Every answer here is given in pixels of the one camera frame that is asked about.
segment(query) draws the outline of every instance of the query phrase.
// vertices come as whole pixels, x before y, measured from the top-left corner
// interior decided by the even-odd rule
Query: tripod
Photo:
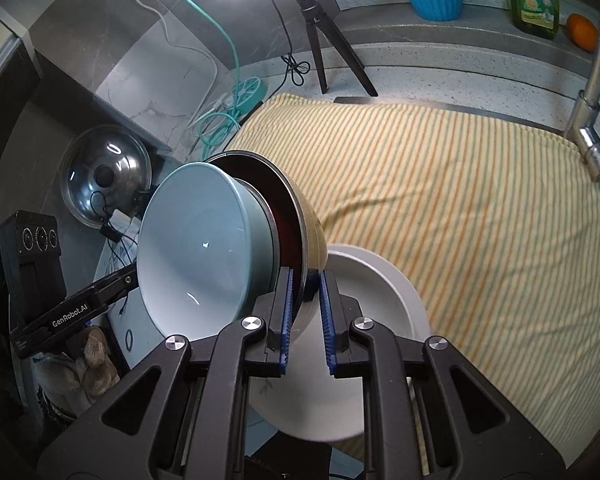
[[[324,12],[321,4],[316,0],[296,0],[302,15],[306,22],[306,34],[309,37],[309,44],[311,45],[311,51],[314,54],[315,71],[318,73],[318,80],[320,81],[320,89],[323,94],[327,93],[327,76],[324,73],[324,62],[322,61],[322,52],[320,50],[320,41],[318,40],[317,28],[320,28],[322,33],[325,35],[327,40],[334,46],[338,53],[342,56],[342,59],[346,61],[350,69],[356,75],[358,80],[362,83],[366,92],[371,97],[378,97],[378,91],[374,87],[371,80],[365,73],[365,67],[362,65],[358,54],[355,53],[347,38],[345,38],[337,27],[333,20]]]

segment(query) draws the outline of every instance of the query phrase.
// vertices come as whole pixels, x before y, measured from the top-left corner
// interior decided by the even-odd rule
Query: white cable
[[[169,43],[171,46],[176,47],[176,48],[186,48],[188,50],[193,50],[194,52],[199,52],[200,54],[205,56],[214,66],[214,77],[211,80],[211,85],[209,85],[209,88],[206,90],[204,97],[200,101],[200,105],[198,106],[196,111],[193,112],[193,114],[191,115],[191,119],[189,120],[187,125],[184,127],[184,129],[183,129],[183,133],[184,133],[187,130],[189,130],[190,127],[193,126],[193,124],[198,122],[198,121],[196,121],[196,122],[192,123],[192,121],[195,120],[195,117],[197,116],[197,114],[200,113],[200,110],[202,110],[202,107],[205,104],[206,100],[209,99],[209,95],[211,94],[211,91],[216,84],[216,79],[218,79],[218,64],[216,63],[216,60],[209,53],[205,52],[204,50],[202,50],[200,48],[196,48],[194,46],[189,46],[189,45],[179,45],[177,43],[173,43],[171,41],[171,38],[169,38],[169,28],[167,27],[167,21],[164,19],[164,16],[160,13],[160,11],[142,3],[140,0],[135,0],[135,1],[142,8],[144,8],[146,10],[150,10],[151,12],[154,12],[155,14],[158,15],[158,17],[160,18],[160,21],[162,22],[162,25],[164,26],[164,35],[167,39],[167,43]]]
[[[217,112],[218,108],[216,108],[215,106],[213,106],[211,108],[211,110],[209,110],[208,112],[203,113],[202,115],[200,115],[200,117],[198,117],[197,119],[194,120],[194,118],[192,117],[189,122],[187,123],[187,126],[185,126],[185,129],[188,128],[193,128],[196,124],[198,124],[202,119],[204,119],[206,116],[211,115],[214,112]]]

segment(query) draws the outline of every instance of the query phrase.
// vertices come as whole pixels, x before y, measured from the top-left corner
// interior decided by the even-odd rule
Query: stainless steel lid
[[[134,193],[151,186],[144,144],[116,124],[95,126],[69,147],[60,173],[62,198],[83,224],[100,228],[115,209],[132,216]]]

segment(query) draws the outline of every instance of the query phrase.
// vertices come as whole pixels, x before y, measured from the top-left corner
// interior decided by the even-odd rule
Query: chrome faucet
[[[575,143],[587,164],[594,182],[600,182],[600,137],[593,124],[600,112],[600,33],[593,65],[584,90],[580,90],[571,117],[562,134]]]

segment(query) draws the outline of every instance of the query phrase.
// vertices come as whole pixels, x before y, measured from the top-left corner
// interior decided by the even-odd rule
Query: yellow striped cloth
[[[283,94],[231,149],[293,179],[327,241],[396,265],[445,335],[567,464],[600,428],[600,184],[506,121]]]

